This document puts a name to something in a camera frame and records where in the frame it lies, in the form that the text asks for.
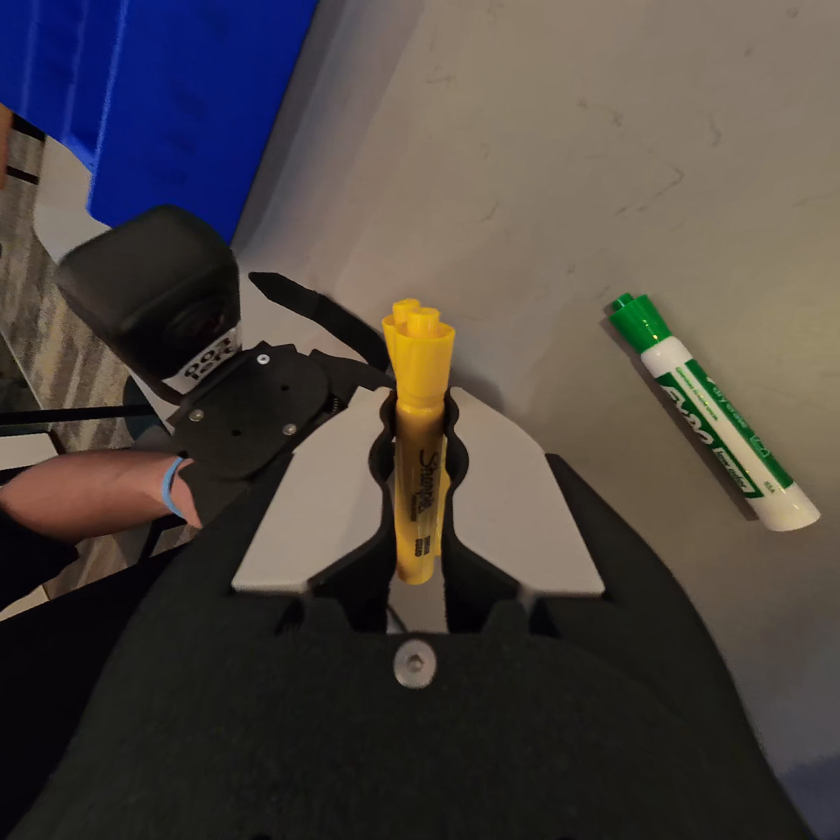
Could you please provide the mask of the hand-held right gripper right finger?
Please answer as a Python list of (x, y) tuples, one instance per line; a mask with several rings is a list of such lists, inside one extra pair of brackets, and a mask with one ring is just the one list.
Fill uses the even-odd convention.
[(548, 457), (461, 387), (445, 399), (443, 578), (447, 629), (478, 632), (500, 602), (597, 598), (605, 584)]

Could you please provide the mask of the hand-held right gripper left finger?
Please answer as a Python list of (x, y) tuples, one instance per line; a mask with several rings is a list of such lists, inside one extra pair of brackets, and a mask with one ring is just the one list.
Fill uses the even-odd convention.
[(396, 570), (392, 397), (358, 389), (297, 447), (234, 574), (236, 593), (331, 599), (353, 629), (385, 631)]

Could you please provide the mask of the yellow highlighter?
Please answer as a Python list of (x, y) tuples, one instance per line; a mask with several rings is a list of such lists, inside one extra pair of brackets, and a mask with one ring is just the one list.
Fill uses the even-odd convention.
[(408, 585), (427, 583), (440, 551), (445, 493), (445, 397), (455, 329), (437, 309), (420, 309), (395, 337), (396, 573)]
[(409, 316), (420, 309), (420, 307), (420, 301), (414, 298), (396, 301), (392, 304), (392, 312), (386, 315), (382, 320), (385, 346), (394, 374), (396, 373), (395, 341), (398, 328), (407, 324)]

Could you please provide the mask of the green dry erase marker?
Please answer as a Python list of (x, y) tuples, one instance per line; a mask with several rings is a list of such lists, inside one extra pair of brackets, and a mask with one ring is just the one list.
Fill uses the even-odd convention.
[(820, 520), (815, 503), (671, 332), (648, 296), (626, 293), (615, 299), (610, 322), (765, 528), (791, 532)]

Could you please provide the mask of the person's left hand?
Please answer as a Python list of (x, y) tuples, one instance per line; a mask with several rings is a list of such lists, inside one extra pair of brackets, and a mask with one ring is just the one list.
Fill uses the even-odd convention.
[[(1, 491), (2, 510), (31, 531), (68, 544), (138, 528), (170, 513), (161, 481), (173, 458), (130, 449), (57, 456), (10, 480)], [(201, 529), (192, 503), (186, 523)]]

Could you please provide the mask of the blue elastic band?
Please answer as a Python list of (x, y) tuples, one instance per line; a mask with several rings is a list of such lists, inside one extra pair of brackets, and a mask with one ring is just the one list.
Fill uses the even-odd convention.
[(169, 464), (161, 481), (161, 500), (168, 511), (184, 520), (190, 521), (193, 512), (193, 497), (182, 478), (183, 469), (191, 464), (190, 460), (183, 457), (175, 457)]

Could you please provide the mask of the black metal bar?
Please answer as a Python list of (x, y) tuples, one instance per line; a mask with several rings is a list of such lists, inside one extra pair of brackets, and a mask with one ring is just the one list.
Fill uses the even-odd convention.
[(1, 436), (31, 434), (31, 427), (48, 427), (53, 424), (73, 424), (108, 419), (134, 419), (157, 417), (154, 409), (147, 404), (72, 407), (60, 409), (28, 410), (20, 412), (1, 412)]

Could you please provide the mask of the blue plastic bin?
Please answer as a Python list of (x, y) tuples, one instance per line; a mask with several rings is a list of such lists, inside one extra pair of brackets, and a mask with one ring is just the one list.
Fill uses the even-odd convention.
[(97, 222), (174, 205), (231, 243), (318, 5), (2, 1), (2, 104), (85, 167)]

